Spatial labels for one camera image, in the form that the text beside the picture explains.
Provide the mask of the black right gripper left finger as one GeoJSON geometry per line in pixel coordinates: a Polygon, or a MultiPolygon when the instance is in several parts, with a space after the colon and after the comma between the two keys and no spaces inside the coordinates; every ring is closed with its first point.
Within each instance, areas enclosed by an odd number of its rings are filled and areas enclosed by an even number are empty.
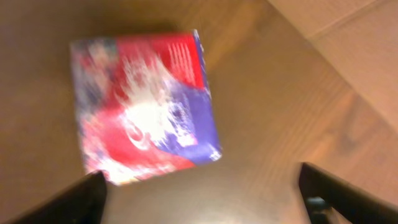
{"type": "Polygon", "coordinates": [[[100,224],[108,188],[104,174],[94,172],[49,202],[13,220],[11,224],[100,224]]]}

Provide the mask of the purple red snack packet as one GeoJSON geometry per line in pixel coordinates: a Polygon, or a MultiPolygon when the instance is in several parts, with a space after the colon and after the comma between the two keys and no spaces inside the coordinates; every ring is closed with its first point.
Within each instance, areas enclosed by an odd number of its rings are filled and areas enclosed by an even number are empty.
{"type": "Polygon", "coordinates": [[[196,30],[76,40],[70,55],[88,173],[123,185],[221,158],[196,30]]]}

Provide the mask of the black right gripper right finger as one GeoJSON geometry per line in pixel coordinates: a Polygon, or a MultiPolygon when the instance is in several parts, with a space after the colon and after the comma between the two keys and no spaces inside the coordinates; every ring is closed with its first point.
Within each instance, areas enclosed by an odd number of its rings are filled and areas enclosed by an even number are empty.
{"type": "Polygon", "coordinates": [[[351,223],[397,223],[397,207],[309,163],[301,163],[298,187],[311,223],[331,223],[337,211],[351,223]]]}

